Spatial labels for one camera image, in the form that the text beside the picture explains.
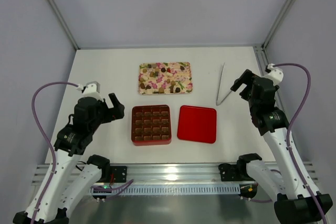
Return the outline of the metal tweezers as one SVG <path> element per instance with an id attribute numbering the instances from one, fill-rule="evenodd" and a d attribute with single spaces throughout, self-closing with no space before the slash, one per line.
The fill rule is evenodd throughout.
<path id="1" fill-rule="evenodd" d="M 231 89 L 229 89 L 224 95 L 224 97 L 222 99 L 220 98 L 224 70 L 225 70 L 225 63 L 223 63 L 222 70 L 220 73 L 220 79 L 219 79 L 218 89 L 217 89 L 217 97 L 216 97 L 216 102 L 215 102 L 216 106 L 220 106 L 232 92 Z"/>

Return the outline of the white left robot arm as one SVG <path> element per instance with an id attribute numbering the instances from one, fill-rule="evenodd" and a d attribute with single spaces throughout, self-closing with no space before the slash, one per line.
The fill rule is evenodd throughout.
<path id="1" fill-rule="evenodd" d="M 113 104 L 84 97 L 78 100 L 68 124 L 59 131 L 52 147 L 52 163 L 28 208 L 15 214 L 13 223 L 68 223 L 69 218 L 89 188 L 110 175 L 109 159 L 92 155 L 80 175 L 69 185 L 68 180 L 98 127 L 124 117 L 124 105 L 114 93 Z"/>

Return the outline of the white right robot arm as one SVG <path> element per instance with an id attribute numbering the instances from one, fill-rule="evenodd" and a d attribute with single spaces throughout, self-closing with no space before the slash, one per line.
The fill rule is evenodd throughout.
<path id="1" fill-rule="evenodd" d="M 326 223 L 333 205 L 329 194 L 322 194 L 307 172 L 292 139 L 285 113 L 275 106 L 275 94 L 283 75 L 279 68 L 260 77 L 249 69 L 235 80 L 232 91 L 245 84 L 240 93 L 249 104 L 253 125 L 258 129 L 276 160 L 280 176 L 273 173 L 257 154 L 238 158 L 241 172 L 254 179 L 274 203 L 280 223 Z"/>

